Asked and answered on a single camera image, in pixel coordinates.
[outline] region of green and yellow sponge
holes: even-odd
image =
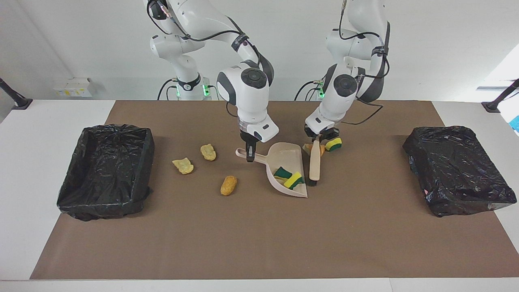
[[[335,138],[332,141],[326,143],[326,150],[329,152],[332,152],[334,150],[337,150],[343,146],[343,141],[340,138]]]
[[[284,169],[283,167],[278,168],[274,173],[274,178],[282,180],[283,182],[287,181],[292,177],[292,173]]]
[[[274,177],[283,181],[283,185],[290,190],[293,190],[298,184],[305,183],[305,180],[299,171],[292,174],[283,167],[280,167],[278,170],[276,170]]]
[[[297,171],[283,185],[287,189],[293,190],[298,184],[305,183],[303,176]]]

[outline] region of table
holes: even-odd
[[[0,190],[2,195],[2,250],[0,282],[4,290],[376,290],[445,291],[516,290],[519,278],[507,279],[336,279],[336,280],[258,280],[258,281],[25,281],[29,278],[59,215],[55,196],[64,179],[78,133],[87,126],[103,124],[113,101],[35,101],[23,112],[11,113],[0,124]],[[509,185],[519,190],[519,139],[499,115],[490,115],[479,104],[435,102],[446,125],[472,128]],[[60,127],[49,134],[48,127]],[[30,197],[30,204],[17,206],[19,197]],[[519,246],[519,207],[496,212],[514,246]]]

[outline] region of yellow sponge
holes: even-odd
[[[305,183],[305,180],[303,179],[303,176],[297,171],[292,175],[291,178],[289,178],[285,183],[284,186],[287,189],[293,190],[298,184]]]
[[[326,143],[326,150],[332,152],[343,146],[343,141],[340,138],[335,138],[332,141]]]

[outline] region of dustpan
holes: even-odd
[[[246,158],[247,152],[245,149],[238,148],[236,149],[236,155]],[[276,190],[289,196],[308,198],[306,184],[298,184],[294,190],[290,190],[274,178],[274,173],[281,166],[293,174],[299,171],[303,177],[305,176],[303,156],[299,145],[285,142],[276,143],[270,147],[267,155],[256,153],[254,161],[265,164],[268,181]]]

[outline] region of black garbage bag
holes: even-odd
[[[403,145],[411,170],[438,217],[515,204],[515,193],[466,127],[415,128]]]
[[[82,220],[142,211],[155,144],[150,129],[132,125],[85,128],[58,197],[63,213]]]

